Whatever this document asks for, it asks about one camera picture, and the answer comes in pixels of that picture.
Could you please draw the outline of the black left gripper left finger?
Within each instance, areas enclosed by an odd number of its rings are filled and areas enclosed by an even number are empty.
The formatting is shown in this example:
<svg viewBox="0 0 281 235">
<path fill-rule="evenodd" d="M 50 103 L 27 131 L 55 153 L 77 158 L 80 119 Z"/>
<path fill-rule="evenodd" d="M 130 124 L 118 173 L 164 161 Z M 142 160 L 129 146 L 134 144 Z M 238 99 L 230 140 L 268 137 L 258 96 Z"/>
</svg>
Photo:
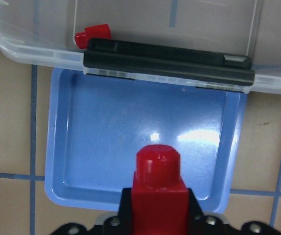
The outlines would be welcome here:
<svg viewBox="0 0 281 235">
<path fill-rule="evenodd" d="M 132 220 L 133 212 L 132 212 L 132 189 L 124 188 L 122 190 L 119 210 L 118 210 L 119 218 L 123 220 Z"/>
</svg>

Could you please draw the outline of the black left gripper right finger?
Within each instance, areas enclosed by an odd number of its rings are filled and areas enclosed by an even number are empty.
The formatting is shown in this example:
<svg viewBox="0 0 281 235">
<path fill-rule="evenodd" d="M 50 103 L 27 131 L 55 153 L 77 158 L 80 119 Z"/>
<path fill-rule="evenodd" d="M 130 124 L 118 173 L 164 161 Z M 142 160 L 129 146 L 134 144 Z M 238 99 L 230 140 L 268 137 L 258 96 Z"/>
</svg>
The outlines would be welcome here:
<svg viewBox="0 0 281 235">
<path fill-rule="evenodd" d="M 196 199 L 192 189 L 188 188 L 189 202 L 188 202 L 188 219 L 200 219 L 204 213 Z"/>
</svg>

